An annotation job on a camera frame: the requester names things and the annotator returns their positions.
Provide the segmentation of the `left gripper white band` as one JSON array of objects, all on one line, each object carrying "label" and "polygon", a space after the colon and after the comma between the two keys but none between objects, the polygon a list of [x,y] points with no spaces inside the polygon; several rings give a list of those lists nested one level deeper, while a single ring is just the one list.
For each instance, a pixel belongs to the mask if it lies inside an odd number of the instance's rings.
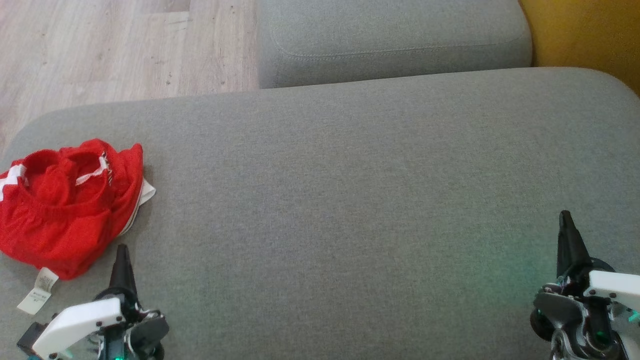
[{"label": "left gripper white band", "polygon": [[119,244],[109,289],[94,301],[67,307],[35,337],[30,347],[52,360],[82,340],[94,343],[98,360],[164,360],[162,340],[170,330],[160,310],[144,309],[126,244]]}]

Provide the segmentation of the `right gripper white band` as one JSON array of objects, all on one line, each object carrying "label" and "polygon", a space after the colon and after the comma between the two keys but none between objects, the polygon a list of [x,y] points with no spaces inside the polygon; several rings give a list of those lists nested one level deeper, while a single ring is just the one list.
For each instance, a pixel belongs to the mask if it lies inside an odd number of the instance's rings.
[{"label": "right gripper white band", "polygon": [[558,215],[557,280],[542,285],[530,325],[551,360],[637,360],[639,344],[615,322],[639,323],[639,276],[591,257],[569,210]]}]

